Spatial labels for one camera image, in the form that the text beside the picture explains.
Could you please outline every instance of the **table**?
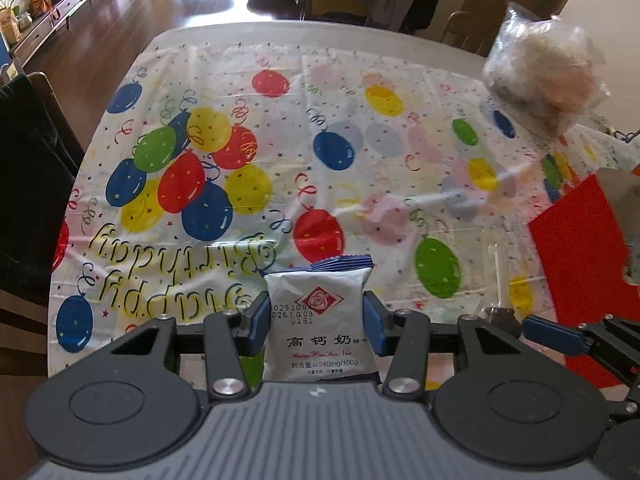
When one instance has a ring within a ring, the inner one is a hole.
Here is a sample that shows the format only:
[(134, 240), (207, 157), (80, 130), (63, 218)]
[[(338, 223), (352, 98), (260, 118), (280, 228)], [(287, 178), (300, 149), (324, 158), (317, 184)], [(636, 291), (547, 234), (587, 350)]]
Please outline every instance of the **table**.
[[(504, 235), (514, 306), (553, 318), (527, 222), (589, 171), (631, 171), (638, 150), (583, 126), (532, 137), (473, 79), (481, 67), (445, 45), (326, 23), (155, 38), (70, 197), (50, 374), (150, 316), (198, 322), (249, 305), (259, 269), (341, 253), (372, 254), (367, 288), (389, 308), (453, 322), (482, 297), (487, 226)], [(201, 366), (182, 373), (203, 378)], [(430, 379), (446, 369), (434, 363)]]

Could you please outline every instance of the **logo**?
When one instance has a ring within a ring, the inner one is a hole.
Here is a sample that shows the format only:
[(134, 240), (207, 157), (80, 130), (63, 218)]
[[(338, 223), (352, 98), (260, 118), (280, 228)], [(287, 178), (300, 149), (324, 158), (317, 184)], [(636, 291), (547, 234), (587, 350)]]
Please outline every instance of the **logo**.
[(301, 306), (309, 307), (318, 316), (324, 313), (330, 306), (341, 303), (344, 298), (341, 298), (337, 294), (330, 294), (323, 290), (321, 287), (316, 288), (307, 296), (302, 296), (296, 300), (296, 303)]

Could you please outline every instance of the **balloon print tablecloth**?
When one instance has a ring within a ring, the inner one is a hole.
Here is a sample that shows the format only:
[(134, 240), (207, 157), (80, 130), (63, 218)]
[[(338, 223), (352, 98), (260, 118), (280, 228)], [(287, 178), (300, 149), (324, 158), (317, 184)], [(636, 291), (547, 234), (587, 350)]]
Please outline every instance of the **balloon print tablecloth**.
[(367, 288), (389, 308), (453, 322), (482, 297), (488, 224), (504, 230), (514, 306), (553, 317), (526, 222), (589, 171), (636, 162), (580, 126), (532, 137), (480, 82), (399, 59), (272, 44), (146, 52), (70, 197), (49, 372), (150, 317), (249, 305), (259, 269), (338, 254), (372, 255)]

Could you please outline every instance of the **silver screw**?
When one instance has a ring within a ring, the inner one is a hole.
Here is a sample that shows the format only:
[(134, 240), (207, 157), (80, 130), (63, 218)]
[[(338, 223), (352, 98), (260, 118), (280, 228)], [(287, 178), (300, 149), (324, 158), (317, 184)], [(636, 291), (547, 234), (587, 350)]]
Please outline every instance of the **silver screw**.
[(397, 377), (389, 381), (389, 389), (396, 394), (412, 394), (420, 389), (420, 383), (411, 377)]
[(212, 384), (213, 391), (220, 395), (235, 395), (244, 390), (244, 383), (238, 379), (218, 379)]

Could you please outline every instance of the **clear plastic bag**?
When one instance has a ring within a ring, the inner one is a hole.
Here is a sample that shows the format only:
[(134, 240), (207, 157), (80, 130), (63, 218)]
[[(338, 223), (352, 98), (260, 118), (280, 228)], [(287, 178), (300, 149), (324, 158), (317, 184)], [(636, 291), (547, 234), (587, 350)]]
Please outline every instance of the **clear plastic bag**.
[(580, 27), (537, 21), (510, 4), (482, 76), (506, 111), (530, 132), (555, 139), (609, 91), (594, 69), (606, 61)]

